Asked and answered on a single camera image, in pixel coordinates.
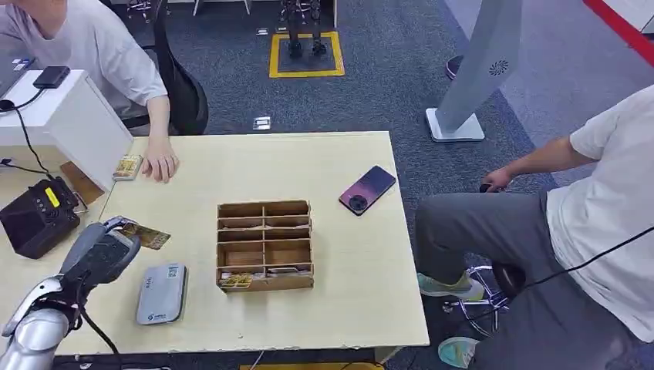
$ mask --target card reader machine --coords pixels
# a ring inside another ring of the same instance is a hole
[[[14,251],[39,259],[79,225],[79,201],[61,177],[41,180],[0,210]]]

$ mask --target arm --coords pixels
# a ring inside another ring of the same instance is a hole
[[[168,96],[156,96],[148,99],[146,105],[150,116],[150,137],[143,162],[143,173],[167,183],[180,166],[168,138],[170,101]]]
[[[645,88],[624,99],[610,109],[588,120],[570,136],[555,139],[531,154],[495,170],[483,179],[489,183],[488,191],[504,189],[514,177],[526,173],[543,173],[569,170],[600,160],[618,125],[628,124],[651,104],[650,90]]]
[[[140,48],[125,25],[108,8],[97,4],[102,24],[95,25],[103,76],[124,96],[147,107],[150,138],[143,154],[143,173],[167,183],[179,160],[168,138],[170,101],[152,59]]]
[[[489,173],[483,182],[491,184],[488,191],[492,192],[504,189],[518,175],[569,170],[596,161],[575,150],[570,136],[565,136],[554,139],[542,148]]]

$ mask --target white t-shirt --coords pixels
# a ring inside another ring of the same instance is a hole
[[[86,70],[122,119],[147,114],[147,100],[167,95],[152,59],[98,0],[68,0],[66,20],[53,39],[44,39],[17,6],[0,6],[0,36],[2,43],[21,40],[41,68]]]
[[[590,119],[570,142],[599,162],[590,177],[548,194],[552,244],[565,268],[654,225],[654,86]],[[654,232],[571,276],[636,337],[654,341]]]

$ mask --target gray pants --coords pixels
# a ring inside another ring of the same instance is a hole
[[[524,269],[527,281],[562,270],[552,250],[545,195],[442,194],[416,213],[419,272],[446,284],[466,269],[464,252]],[[568,275],[526,290],[482,341],[473,370],[600,370],[638,341]]]

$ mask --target smartphone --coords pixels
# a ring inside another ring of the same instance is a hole
[[[70,68],[50,66],[43,69],[43,72],[36,78],[33,85],[37,89],[56,89],[70,73]]]
[[[341,203],[361,216],[396,182],[395,177],[380,166],[374,166],[339,198]]]

